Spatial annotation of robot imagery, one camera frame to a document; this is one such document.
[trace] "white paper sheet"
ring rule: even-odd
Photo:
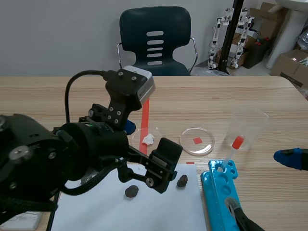
[[[42,212],[22,213],[4,222],[0,228],[3,231],[34,231],[42,215]]]
[[[129,166],[144,175],[141,165]],[[206,231],[195,165],[177,165],[178,175],[166,192],[160,194],[145,183],[131,180],[121,183],[117,170],[95,188],[79,196],[62,194],[52,231]],[[185,188],[176,187],[178,179],[188,176]],[[80,185],[70,181],[69,188]],[[125,189],[137,185],[135,198],[127,198]]]

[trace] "plastic container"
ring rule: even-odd
[[[268,119],[267,114],[255,107],[240,106],[233,114],[225,142],[232,146],[236,137],[242,136],[244,142],[239,150],[249,150],[259,132],[266,126]]]
[[[218,168],[220,172],[223,172],[228,162],[231,160],[232,157],[237,153],[237,150],[241,147],[242,143],[244,142],[243,136],[237,136],[232,144],[232,148],[226,157],[226,159],[222,162],[221,166]]]
[[[187,128],[180,136],[180,145],[192,155],[208,155],[214,148],[212,133],[204,128]]]

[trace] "red tape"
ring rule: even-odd
[[[149,110],[150,110],[150,99],[148,99],[142,107],[142,118],[141,118],[141,133],[140,133],[140,143],[139,151],[147,155],[148,146],[142,143],[144,137],[149,133]]]

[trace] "petri dish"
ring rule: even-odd
[[[140,141],[140,136],[147,136],[151,133],[154,136],[154,143],[150,145],[146,145]],[[135,149],[143,152],[144,154],[151,154],[151,152],[157,149],[160,139],[162,138],[162,134],[159,132],[158,128],[142,128],[135,131],[128,139],[129,144]]]
[[[192,155],[208,155],[214,148],[212,133],[204,128],[188,128],[180,136],[183,149]]]

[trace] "red cap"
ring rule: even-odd
[[[243,136],[237,136],[232,144],[232,147],[234,149],[239,149],[242,143],[244,142],[244,137]]]

